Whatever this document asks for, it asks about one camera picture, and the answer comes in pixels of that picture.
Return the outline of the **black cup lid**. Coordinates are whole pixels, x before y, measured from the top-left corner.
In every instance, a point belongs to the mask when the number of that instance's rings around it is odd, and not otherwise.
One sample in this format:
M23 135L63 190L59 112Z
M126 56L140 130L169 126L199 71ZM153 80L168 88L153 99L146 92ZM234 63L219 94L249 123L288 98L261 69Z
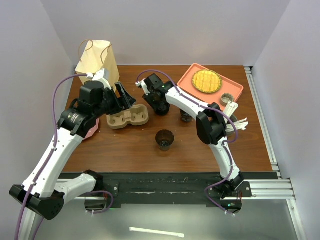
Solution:
M155 113L159 116L165 116L170 111L170 104L163 103L155 108Z

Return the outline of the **black coffee cup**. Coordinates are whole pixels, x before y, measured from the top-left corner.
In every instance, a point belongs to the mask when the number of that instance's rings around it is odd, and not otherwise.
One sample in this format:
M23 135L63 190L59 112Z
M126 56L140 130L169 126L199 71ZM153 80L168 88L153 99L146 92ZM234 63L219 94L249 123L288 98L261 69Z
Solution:
M162 129L155 135L155 141L161 151L168 151L175 140L174 134L167 129Z
M185 123L190 123L194 120L192 116L190 116L188 113L186 113L182 109L180 109L180 118Z

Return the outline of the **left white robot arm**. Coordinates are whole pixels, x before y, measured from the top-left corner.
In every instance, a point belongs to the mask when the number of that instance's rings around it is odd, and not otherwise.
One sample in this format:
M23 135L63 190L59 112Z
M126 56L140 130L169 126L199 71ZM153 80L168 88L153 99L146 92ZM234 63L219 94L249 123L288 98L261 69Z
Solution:
M57 123L57 130L48 150L38 166L21 185L13 185L9 191L16 201L43 217L54 219L63 206L81 195L99 196L104 190L104 178L92 171L84 171L80 177L70 180L67 186L56 182L74 150L103 115L114 115L130 109L136 103L121 82L115 88L105 87L101 81L87 81L80 87L79 97L74 99Z

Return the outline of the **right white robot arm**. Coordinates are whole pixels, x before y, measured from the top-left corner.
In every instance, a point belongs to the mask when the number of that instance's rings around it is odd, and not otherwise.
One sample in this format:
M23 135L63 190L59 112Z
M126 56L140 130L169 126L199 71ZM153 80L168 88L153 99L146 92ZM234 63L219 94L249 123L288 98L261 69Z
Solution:
M135 85L143 89L143 99L157 115L166 115L173 105L195 120L197 136L211 149L218 163L221 177L221 183L215 183L207 188L218 188L227 196L235 196L241 190L244 177L229 148L229 143L232 141L227 138L226 122L229 122L233 128L236 126L221 111L219 105L197 100L184 92L171 79L164 83L154 73L143 80L137 80Z

